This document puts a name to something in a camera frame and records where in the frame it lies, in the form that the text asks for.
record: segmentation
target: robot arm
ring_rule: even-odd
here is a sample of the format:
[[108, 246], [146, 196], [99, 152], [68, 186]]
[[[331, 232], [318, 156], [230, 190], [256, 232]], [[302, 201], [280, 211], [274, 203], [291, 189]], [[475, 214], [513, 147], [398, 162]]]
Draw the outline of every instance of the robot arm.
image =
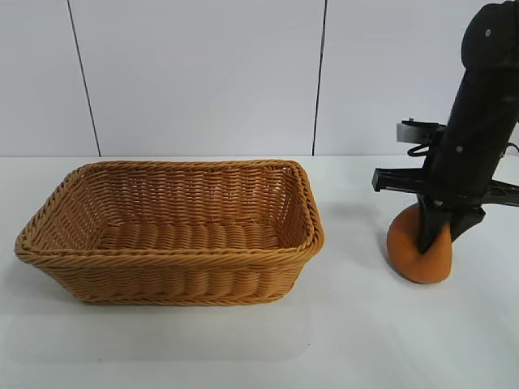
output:
[[519, 187], [493, 181], [519, 120], [519, 2], [489, 4], [473, 18], [461, 46], [465, 74], [446, 126], [404, 121], [399, 141], [418, 143], [420, 169], [376, 169], [376, 191], [418, 197], [416, 246], [426, 254], [446, 224], [452, 241], [483, 221], [481, 206], [519, 206]]

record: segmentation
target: white table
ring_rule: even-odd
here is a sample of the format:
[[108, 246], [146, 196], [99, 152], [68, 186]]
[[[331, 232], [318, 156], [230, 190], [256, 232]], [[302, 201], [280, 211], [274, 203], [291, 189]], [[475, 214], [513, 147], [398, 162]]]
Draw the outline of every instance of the white table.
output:
[[[284, 299], [227, 308], [75, 301], [12, 249], [63, 177], [98, 159], [0, 159], [0, 388], [519, 387], [519, 208], [487, 206], [456, 242], [451, 277], [419, 286], [382, 251], [414, 197], [371, 188], [376, 166], [419, 161], [295, 159], [327, 243]], [[519, 158], [496, 177], [519, 182]]]

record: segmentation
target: white wall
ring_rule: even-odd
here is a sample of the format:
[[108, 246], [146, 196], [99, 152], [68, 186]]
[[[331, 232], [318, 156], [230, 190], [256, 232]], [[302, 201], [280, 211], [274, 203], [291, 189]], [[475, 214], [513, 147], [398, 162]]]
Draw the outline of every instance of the white wall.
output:
[[[319, 154], [444, 122], [486, 0], [328, 0]], [[104, 156], [308, 155], [324, 0], [71, 0]], [[66, 0], [0, 0], [0, 156], [95, 156]], [[519, 130], [513, 135], [519, 143]]]
[[66, 0], [0, 1], [0, 156], [96, 156]]
[[311, 153], [324, 0], [73, 0], [104, 156]]
[[402, 154], [397, 122], [446, 122], [485, 0], [328, 1], [316, 154]]

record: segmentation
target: soft orange object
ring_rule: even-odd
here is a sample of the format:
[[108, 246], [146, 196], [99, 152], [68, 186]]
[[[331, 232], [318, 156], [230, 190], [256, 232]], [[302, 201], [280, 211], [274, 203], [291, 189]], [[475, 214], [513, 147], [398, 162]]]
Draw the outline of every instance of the soft orange object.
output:
[[451, 272], [453, 243], [450, 223], [445, 224], [429, 250], [421, 254], [416, 246], [419, 217], [419, 208], [409, 207], [391, 223], [388, 256], [405, 278], [420, 284], [434, 284], [447, 279]]

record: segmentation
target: wicker basket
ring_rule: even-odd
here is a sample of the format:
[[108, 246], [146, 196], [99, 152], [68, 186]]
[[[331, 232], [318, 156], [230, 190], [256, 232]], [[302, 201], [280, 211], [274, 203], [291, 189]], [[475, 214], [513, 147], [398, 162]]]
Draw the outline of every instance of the wicker basket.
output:
[[324, 243], [295, 162], [115, 161], [70, 173], [15, 253], [92, 304], [275, 301]]

